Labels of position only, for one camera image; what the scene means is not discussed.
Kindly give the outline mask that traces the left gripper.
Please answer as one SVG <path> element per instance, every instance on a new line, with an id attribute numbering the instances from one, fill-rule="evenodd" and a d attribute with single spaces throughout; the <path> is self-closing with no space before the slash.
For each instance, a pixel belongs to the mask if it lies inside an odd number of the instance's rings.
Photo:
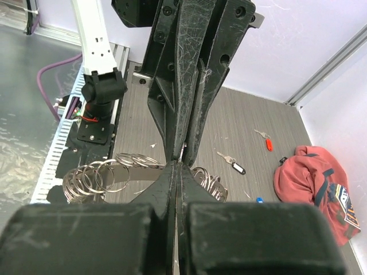
<path id="1" fill-rule="evenodd" d="M 196 83 L 225 77 L 244 35 L 264 16 L 252 1 L 112 1 L 128 28 L 150 27 L 134 76 L 151 85 L 148 107 L 167 162 L 178 160 L 188 132 Z"/>

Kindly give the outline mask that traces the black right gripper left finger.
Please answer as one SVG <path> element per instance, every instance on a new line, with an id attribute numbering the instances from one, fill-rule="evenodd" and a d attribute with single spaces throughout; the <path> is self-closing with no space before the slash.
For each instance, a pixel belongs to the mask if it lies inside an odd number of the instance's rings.
<path id="1" fill-rule="evenodd" d="M 2 274 L 172 274 L 175 163 L 127 204 L 31 204 L 1 234 Z"/>

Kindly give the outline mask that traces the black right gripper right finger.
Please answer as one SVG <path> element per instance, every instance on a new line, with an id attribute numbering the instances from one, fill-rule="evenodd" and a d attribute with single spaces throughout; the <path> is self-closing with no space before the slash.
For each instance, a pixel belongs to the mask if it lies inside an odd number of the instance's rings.
<path id="1" fill-rule="evenodd" d="M 346 274 L 329 229 L 314 206 L 219 202 L 177 168 L 181 274 Z"/>

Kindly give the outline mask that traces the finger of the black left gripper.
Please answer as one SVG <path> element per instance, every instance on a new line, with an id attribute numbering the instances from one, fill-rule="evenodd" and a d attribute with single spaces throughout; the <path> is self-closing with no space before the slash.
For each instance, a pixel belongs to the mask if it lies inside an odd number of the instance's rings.
<path id="1" fill-rule="evenodd" d="M 216 1 L 206 28 L 197 65 L 193 108 L 183 162 L 191 167 L 197 157 L 206 118 L 255 14 L 252 1 Z"/>

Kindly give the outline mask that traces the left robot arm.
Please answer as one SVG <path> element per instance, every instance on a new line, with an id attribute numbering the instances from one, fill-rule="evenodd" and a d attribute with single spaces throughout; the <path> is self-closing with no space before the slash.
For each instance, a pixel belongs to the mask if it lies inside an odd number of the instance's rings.
<path id="1" fill-rule="evenodd" d="M 128 28 L 150 27 L 142 66 L 150 80 L 147 105 L 167 161 L 192 166 L 209 109 L 246 32 L 263 15 L 252 1 L 112 1 Z M 82 94 L 89 119 L 111 116 L 127 84 L 110 49 L 100 1 L 73 1 L 84 67 Z"/>

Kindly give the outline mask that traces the key with black tag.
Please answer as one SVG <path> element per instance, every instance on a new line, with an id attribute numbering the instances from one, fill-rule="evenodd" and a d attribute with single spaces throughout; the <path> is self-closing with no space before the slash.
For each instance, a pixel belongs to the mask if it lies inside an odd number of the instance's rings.
<path id="1" fill-rule="evenodd" d="M 222 157 L 239 174 L 241 174 L 241 175 L 245 175 L 246 174 L 246 170 L 244 169 L 244 167 L 242 167 L 240 164 L 238 164 L 235 158 L 233 158 L 231 156 L 228 156 L 228 155 L 224 155 L 224 154 L 222 154 L 220 152 L 217 152 L 217 155 L 220 156 L 220 157 Z"/>

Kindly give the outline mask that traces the key with red tag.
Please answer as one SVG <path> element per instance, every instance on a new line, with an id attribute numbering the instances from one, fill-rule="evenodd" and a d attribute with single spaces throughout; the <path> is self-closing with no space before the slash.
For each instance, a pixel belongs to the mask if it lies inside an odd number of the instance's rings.
<path id="1" fill-rule="evenodd" d="M 258 131 L 258 130 L 254 130 L 256 133 L 258 133 L 264 140 L 265 140 L 265 144 L 266 144 L 266 148 L 267 150 L 269 151 L 273 151 L 274 150 L 274 147 L 273 147 L 273 144 L 272 144 L 272 141 L 271 141 L 271 137 L 270 135 L 268 135 L 267 133 L 265 132 L 261 132 L 261 131 Z"/>

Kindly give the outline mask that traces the red crumpled shirt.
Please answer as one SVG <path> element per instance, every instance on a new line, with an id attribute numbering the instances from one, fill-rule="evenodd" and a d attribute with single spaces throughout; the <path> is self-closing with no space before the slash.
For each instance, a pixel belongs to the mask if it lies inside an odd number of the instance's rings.
<path id="1" fill-rule="evenodd" d="M 298 146 L 294 155 L 276 169 L 273 183 L 282 202 L 317 207 L 326 217 L 339 246 L 361 232 L 346 172 L 327 149 Z"/>

